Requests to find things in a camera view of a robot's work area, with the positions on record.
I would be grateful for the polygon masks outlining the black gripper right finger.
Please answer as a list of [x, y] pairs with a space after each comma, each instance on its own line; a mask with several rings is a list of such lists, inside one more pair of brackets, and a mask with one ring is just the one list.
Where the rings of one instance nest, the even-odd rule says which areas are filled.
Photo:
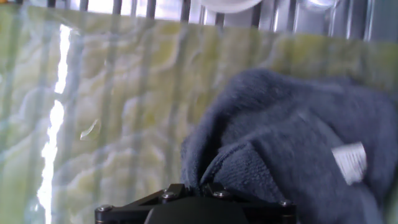
[[290, 201], [266, 202], [221, 183], [202, 185], [201, 194], [239, 205], [249, 223], [295, 224], [295, 204]]

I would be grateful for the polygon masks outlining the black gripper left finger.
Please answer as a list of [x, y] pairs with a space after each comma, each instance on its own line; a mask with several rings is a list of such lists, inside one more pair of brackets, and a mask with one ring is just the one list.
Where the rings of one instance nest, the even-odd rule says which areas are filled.
[[158, 205], [192, 196], [192, 191], [184, 184], [170, 184], [144, 198], [122, 207], [100, 205], [95, 210], [95, 224], [144, 223], [149, 212]]

